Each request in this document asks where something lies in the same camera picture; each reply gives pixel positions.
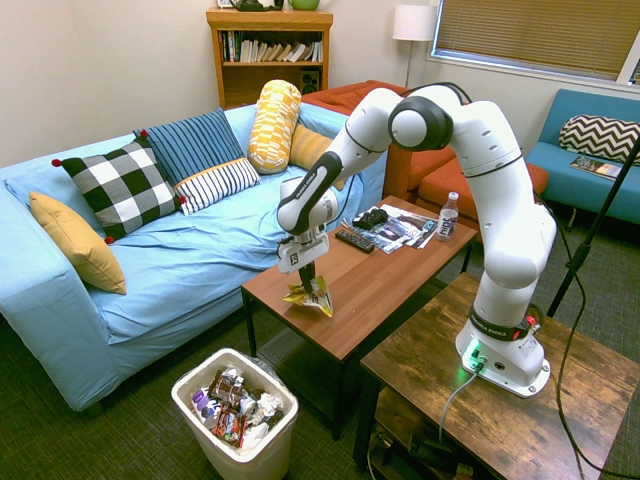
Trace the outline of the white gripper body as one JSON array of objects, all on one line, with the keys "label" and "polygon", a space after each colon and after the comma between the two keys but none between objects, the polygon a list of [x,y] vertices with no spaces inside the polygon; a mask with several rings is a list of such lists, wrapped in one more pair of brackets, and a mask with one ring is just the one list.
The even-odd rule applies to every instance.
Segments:
[{"label": "white gripper body", "polygon": [[329,247],[329,238],[325,232],[309,231],[299,236],[290,236],[278,244],[278,269],[285,274],[293,273],[325,255]]}]

